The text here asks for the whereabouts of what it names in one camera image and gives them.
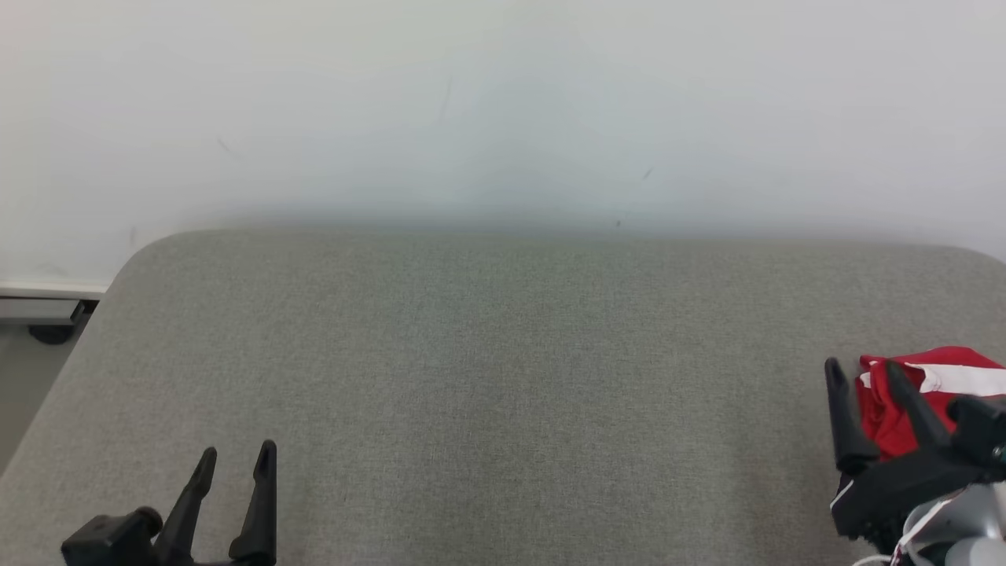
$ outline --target gray fabric surface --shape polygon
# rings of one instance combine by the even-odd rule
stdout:
[[[1006,361],[955,248],[195,232],[116,278],[0,479],[0,563],[174,503],[225,556],[263,439],[283,565],[835,564],[822,364]]]

